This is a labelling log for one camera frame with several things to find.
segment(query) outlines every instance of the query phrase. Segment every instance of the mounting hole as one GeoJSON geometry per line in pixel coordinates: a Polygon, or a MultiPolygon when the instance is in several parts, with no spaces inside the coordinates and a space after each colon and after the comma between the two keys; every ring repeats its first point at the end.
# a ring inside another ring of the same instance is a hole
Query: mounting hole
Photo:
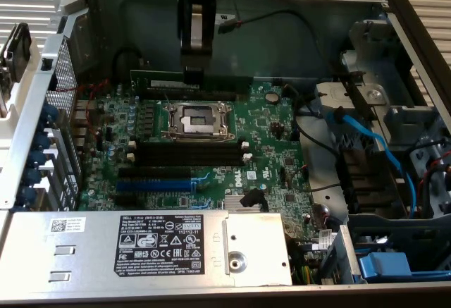
{"type": "Polygon", "coordinates": [[[247,267],[246,257],[241,252],[230,252],[228,259],[228,267],[231,273],[241,273],[247,267]]]}

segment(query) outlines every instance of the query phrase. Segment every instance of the motherboard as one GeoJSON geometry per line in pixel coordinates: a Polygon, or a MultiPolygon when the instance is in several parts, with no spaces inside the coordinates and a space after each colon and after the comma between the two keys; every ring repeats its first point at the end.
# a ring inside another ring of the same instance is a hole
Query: motherboard
{"type": "Polygon", "coordinates": [[[282,87],[253,82],[235,101],[195,101],[144,99],[118,86],[95,103],[80,211],[269,211],[281,213],[291,237],[315,236],[307,167],[282,87]],[[249,193],[264,203],[244,207],[249,193]]]}

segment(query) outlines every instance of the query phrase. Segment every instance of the cpu socket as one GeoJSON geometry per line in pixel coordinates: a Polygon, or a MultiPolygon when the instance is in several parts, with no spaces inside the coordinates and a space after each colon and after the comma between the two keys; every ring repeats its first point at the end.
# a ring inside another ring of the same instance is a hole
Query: cpu socket
{"type": "Polygon", "coordinates": [[[232,108],[217,104],[182,103],[165,107],[169,112],[168,131],[162,134],[173,140],[228,141],[235,139],[229,133],[228,114],[232,108]]]}

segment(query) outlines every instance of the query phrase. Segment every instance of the power supply label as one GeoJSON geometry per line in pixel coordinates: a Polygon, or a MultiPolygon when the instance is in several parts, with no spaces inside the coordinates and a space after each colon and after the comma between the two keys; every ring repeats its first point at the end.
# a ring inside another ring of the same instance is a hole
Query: power supply label
{"type": "Polygon", "coordinates": [[[120,277],[205,274],[204,216],[121,216],[114,271],[120,277]]]}

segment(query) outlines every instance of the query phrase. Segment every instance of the green motherboard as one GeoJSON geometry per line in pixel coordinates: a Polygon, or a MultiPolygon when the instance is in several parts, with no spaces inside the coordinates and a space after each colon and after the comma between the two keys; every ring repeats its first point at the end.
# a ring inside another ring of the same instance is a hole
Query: green motherboard
{"type": "Polygon", "coordinates": [[[242,166],[191,167],[192,177],[202,179],[197,189],[191,192],[141,192],[140,205],[123,206],[115,201],[119,169],[130,168],[133,160],[130,152],[129,114],[135,109],[133,137],[137,142],[172,142],[168,137],[170,123],[168,109],[171,104],[214,104],[217,101],[177,101],[170,99],[148,100],[133,98],[125,91],[114,91],[96,98],[104,110],[98,126],[105,133],[112,132],[110,141],[103,137],[102,150],[91,140],[83,156],[84,188],[81,194],[80,211],[110,211],[130,209],[203,209],[241,210],[240,199],[246,192],[257,188],[263,190],[270,212],[281,213],[285,232],[294,238],[313,238],[314,222],[306,223],[311,215],[311,193],[302,173],[304,165],[299,140],[292,138],[292,101],[282,96],[281,87],[269,82],[254,82],[249,94],[237,101],[224,101],[227,112],[228,132],[224,141],[230,144],[244,138],[247,153],[252,157],[242,166]],[[266,96],[273,97],[268,102],[266,96]],[[152,126],[147,117],[152,113],[152,126]],[[272,126],[277,124],[275,135],[272,126]],[[280,171],[284,170],[290,184],[282,182],[280,171]]]}

